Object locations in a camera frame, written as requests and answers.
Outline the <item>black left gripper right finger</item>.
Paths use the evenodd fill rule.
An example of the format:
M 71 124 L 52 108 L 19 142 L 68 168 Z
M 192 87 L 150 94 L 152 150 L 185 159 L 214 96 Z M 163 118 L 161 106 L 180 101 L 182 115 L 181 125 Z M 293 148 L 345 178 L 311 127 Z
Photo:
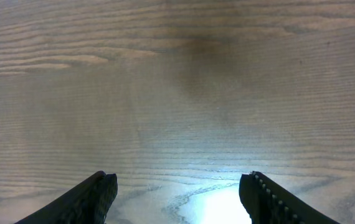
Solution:
M 241 176 L 239 197 L 252 224 L 338 224 L 258 171 Z

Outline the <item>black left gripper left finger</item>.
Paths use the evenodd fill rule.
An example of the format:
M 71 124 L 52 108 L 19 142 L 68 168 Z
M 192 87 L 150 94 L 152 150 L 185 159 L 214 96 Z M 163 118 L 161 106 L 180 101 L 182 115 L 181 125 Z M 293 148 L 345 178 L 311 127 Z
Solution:
M 104 224 L 117 193 L 116 174 L 100 170 L 16 224 Z

